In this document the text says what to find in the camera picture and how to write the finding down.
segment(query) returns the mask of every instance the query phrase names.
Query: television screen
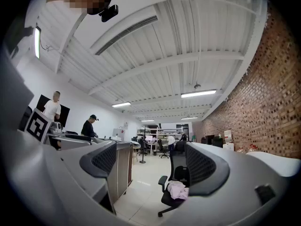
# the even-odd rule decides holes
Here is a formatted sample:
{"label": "television screen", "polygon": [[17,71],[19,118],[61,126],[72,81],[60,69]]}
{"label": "television screen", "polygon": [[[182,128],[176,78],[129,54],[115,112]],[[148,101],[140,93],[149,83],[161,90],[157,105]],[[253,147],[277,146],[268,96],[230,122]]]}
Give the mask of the television screen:
{"label": "television screen", "polygon": [[[47,103],[48,100],[50,99],[47,98],[46,96],[41,95],[37,104],[37,109],[43,112],[45,110],[44,105]],[[55,121],[60,122],[65,127],[70,108],[63,106],[62,104],[60,105],[61,105],[60,119],[55,118]]]}

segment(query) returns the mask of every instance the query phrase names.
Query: wall light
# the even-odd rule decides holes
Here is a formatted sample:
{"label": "wall light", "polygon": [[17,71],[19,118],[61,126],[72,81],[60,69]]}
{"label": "wall light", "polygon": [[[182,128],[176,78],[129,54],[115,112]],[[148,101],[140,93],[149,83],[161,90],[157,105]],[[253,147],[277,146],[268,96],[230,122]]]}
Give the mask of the wall light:
{"label": "wall light", "polygon": [[37,58],[40,58],[40,39],[41,39],[41,29],[36,26],[34,29],[34,51]]}
{"label": "wall light", "polygon": [[205,90],[205,91],[192,92],[192,93],[184,93],[184,94],[181,94],[181,98],[210,95],[210,94],[215,94],[215,92],[216,92],[216,90],[213,89],[213,90]]}
{"label": "wall light", "polygon": [[113,107],[121,107],[121,106],[125,106],[125,105],[130,105],[131,103],[129,102],[124,102],[124,103],[120,103],[120,104],[115,104],[115,105],[112,105]]}
{"label": "wall light", "polygon": [[181,120],[188,120],[188,119],[196,119],[198,117],[187,117],[187,118],[181,118]]}

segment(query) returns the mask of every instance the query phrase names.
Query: floor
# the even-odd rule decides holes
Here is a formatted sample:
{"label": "floor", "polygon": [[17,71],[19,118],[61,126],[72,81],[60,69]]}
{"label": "floor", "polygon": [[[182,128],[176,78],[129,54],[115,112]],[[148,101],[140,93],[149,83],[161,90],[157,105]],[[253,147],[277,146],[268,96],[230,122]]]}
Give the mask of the floor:
{"label": "floor", "polygon": [[117,216],[133,225],[156,226],[169,218],[177,209],[158,217],[158,212],[169,208],[161,203],[162,187],[158,185],[161,176],[170,176],[170,159],[159,156],[144,156],[145,164],[138,162],[132,166],[133,182],[114,204]]}

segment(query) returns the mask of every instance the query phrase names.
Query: black cap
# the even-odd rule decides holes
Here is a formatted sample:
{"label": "black cap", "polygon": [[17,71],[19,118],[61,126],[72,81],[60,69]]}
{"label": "black cap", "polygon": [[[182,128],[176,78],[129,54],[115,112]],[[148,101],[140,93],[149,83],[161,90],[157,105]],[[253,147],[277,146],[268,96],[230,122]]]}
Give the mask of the black cap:
{"label": "black cap", "polygon": [[93,119],[99,121],[99,120],[96,118],[96,115],[90,115],[90,118],[93,118]]}

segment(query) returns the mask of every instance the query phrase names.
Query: mesh chair back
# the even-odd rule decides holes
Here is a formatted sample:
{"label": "mesh chair back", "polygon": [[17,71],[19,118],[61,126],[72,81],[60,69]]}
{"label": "mesh chair back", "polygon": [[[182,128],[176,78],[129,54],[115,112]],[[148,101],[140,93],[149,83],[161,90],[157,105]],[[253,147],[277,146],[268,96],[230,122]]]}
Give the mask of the mesh chair back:
{"label": "mesh chair back", "polygon": [[189,170],[186,165],[185,147],[176,147],[170,153],[171,174],[168,181],[180,181],[184,185],[189,186]]}

